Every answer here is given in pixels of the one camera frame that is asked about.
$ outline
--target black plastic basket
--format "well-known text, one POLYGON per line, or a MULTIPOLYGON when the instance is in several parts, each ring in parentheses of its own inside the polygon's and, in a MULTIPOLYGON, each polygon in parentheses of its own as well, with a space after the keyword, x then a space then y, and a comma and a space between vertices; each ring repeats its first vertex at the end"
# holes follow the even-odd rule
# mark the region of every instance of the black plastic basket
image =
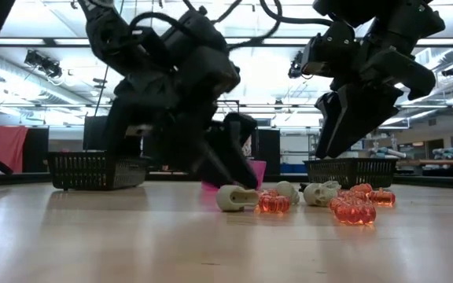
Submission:
POLYGON ((396 160, 373 158, 340 158, 333 160, 305 160, 311 183, 338 181, 342 189, 368 183, 374 188, 392 184, 396 160))
POLYGON ((149 159, 106 153, 48 153, 53 186, 57 189, 113 190, 141 185, 149 159))

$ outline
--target toy skull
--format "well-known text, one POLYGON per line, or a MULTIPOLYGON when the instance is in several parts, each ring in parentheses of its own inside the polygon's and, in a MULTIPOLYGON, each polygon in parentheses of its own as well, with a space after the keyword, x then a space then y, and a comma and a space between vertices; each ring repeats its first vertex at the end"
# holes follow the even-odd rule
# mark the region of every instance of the toy skull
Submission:
POLYGON ((338 195, 340 188, 341 185, 336 181, 310 184, 304 190, 305 202, 308 205, 325 207, 332 198, 338 195))
POLYGON ((275 190, 280 196, 288 197, 291 204, 298 204, 300 202, 300 195, 295 190, 293 185, 287 181, 277 183, 275 190))

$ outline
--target pink cup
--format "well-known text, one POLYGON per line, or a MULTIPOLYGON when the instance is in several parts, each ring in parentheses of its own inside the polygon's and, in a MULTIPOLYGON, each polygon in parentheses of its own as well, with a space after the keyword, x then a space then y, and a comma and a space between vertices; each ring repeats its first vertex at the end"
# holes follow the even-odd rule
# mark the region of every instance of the pink cup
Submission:
MULTIPOLYGON (((265 168, 267 167, 266 161, 261 160, 249 160, 249 165, 251 165, 252 170, 255 172, 256 178, 258 179, 258 186, 256 189, 260 189, 263 184, 263 177, 265 175, 265 168)), ((211 185, 207 182, 202 182, 202 189, 205 190, 218 190, 214 185, 211 185)))

